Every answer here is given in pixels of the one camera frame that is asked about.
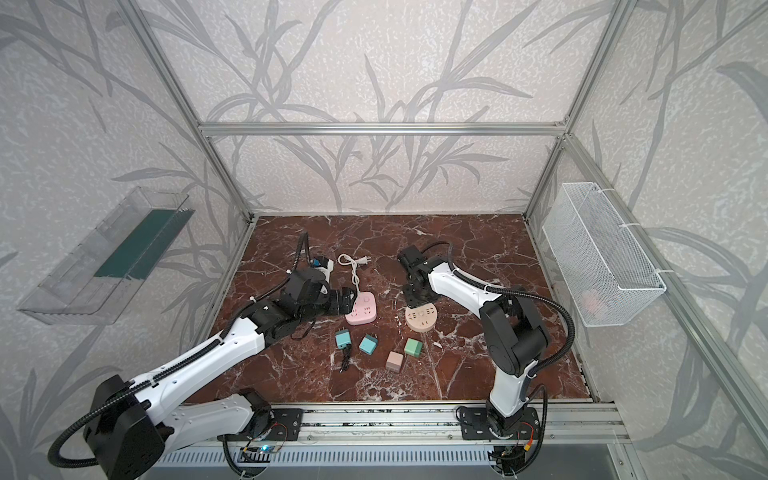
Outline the light green charger cube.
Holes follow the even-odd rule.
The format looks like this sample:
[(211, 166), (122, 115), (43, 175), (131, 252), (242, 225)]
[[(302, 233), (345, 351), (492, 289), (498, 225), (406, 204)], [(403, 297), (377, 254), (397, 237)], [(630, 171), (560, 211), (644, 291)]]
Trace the light green charger cube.
[(419, 358), (423, 349), (423, 343), (414, 338), (408, 338), (404, 347), (404, 353), (408, 356)]

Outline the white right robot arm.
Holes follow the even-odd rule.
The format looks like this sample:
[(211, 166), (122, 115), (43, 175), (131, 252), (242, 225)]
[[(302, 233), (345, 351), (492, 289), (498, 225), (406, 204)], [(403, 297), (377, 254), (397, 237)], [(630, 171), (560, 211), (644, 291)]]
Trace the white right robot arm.
[(426, 257), (415, 246), (398, 253), (397, 260), (406, 273), (403, 293), (408, 307), (445, 297), (480, 319), (488, 355), (496, 368), (488, 406), (501, 419), (514, 417), (527, 399), (531, 370), (550, 342), (532, 299), (522, 292), (502, 293), (446, 259)]

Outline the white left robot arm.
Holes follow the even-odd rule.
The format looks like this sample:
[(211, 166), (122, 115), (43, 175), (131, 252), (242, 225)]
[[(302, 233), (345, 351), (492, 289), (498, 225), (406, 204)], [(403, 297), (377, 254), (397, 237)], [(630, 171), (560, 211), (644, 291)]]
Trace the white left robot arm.
[(91, 404), (96, 415), (83, 427), (97, 465), (110, 479), (136, 479), (175, 448), (243, 431), (256, 412), (252, 393), (204, 404), (192, 418), (181, 406), (231, 367), (292, 336), (301, 324), (350, 313), (357, 296), (354, 288), (331, 288), (319, 269), (296, 270), (277, 298), (250, 301), (221, 332), (190, 351), (131, 380), (118, 375), (104, 380)]

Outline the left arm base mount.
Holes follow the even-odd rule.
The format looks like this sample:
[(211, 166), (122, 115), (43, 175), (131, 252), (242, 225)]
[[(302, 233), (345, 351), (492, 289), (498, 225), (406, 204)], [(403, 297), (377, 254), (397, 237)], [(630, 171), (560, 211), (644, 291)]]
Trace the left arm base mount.
[(243, 430), (231, 435), (234, 440), (297, 441), (304, 410), (301, 408), (273, 408), (253, 389), (238, 392), (249, 404), (251, 416)]

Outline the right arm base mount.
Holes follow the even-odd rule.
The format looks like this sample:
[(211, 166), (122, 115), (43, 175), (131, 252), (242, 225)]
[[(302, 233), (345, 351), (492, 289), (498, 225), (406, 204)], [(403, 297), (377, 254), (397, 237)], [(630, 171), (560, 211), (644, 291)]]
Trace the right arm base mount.
[(463, 440), (525, 440), (538, 438), (541, 420), (530, 405), (523, 405), (509, 417), (490, 404), (484, 407), (459, 406), (455, 417)]

